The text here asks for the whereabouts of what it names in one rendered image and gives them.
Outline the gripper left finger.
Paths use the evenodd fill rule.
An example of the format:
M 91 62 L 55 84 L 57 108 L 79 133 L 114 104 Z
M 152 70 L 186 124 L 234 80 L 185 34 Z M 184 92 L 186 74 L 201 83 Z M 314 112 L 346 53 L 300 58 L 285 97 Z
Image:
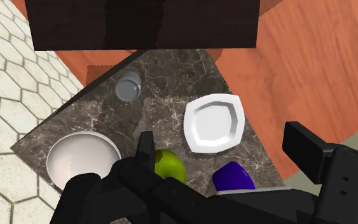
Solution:
M 65 185 L 50 224 L 216 224 L 210 201 L 174 178 L 155 174 L 151 131 L 139 136 L 134 157 L 115 162 L 109 174 L 78 174 Z

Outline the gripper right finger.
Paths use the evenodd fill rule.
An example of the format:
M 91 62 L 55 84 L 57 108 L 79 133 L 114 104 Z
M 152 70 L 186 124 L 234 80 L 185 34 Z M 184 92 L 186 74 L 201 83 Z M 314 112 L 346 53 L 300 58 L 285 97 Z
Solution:
M 286 122 L 283 152 L 321 185 L 310 224 L 358 224 L 358 151 L 327 143 L 299 122 Z

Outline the green apple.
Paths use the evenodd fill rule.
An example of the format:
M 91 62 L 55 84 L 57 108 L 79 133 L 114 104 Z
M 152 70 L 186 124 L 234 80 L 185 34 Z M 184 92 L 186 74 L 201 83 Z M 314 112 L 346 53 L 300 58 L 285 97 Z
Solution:
M 155 174 L 162 178 L 175 178 L 186 182 L 186 169 L 176 154 L 168 149 L 155 151 Z

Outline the white round bowl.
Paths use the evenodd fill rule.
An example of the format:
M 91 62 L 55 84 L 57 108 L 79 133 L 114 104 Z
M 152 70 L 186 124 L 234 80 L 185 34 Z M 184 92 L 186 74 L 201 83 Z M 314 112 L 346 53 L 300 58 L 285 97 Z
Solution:
M 93 131 L 79 131 L 59 139 L 49 150 L 46 170 L 53 184 L 63 190 L 74 176 L 96 173 L 106 177 L 121 153 L 110 138 Z

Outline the grey cup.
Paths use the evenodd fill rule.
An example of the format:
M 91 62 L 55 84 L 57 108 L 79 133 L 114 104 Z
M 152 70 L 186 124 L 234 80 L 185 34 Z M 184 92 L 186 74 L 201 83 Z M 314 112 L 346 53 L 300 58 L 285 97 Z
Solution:
M 116 82 L 117 98 L 124 102 L 134 102 L 141 94 L 142 81 L 139 75 L 132 71 L 125 72 Z

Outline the blue rounded object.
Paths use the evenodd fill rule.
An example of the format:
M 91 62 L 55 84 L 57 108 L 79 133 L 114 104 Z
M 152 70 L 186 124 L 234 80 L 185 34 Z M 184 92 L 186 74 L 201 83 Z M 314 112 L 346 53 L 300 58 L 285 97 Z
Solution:
M 234 161 L 228 162 L 214 172 L 212 181 L 218 192 L 241 189 L 254 190 L 256 188 L 245 169 Z

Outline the white square plate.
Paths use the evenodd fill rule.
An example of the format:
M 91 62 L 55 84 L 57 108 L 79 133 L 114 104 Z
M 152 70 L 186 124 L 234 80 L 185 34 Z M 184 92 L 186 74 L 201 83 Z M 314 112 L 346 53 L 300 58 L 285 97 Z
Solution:
M 209 94 L 186 105 L 183 131 L 193 153 L 219 153 L 241 142 L 245 115 L 239 96 Z

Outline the dark robot stand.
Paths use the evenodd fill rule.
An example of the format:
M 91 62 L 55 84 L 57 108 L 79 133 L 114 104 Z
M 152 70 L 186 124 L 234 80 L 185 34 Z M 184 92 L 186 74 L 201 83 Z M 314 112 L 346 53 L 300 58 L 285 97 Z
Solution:
M 36 50 L 254 48 L 260 0 L 25 0 Z

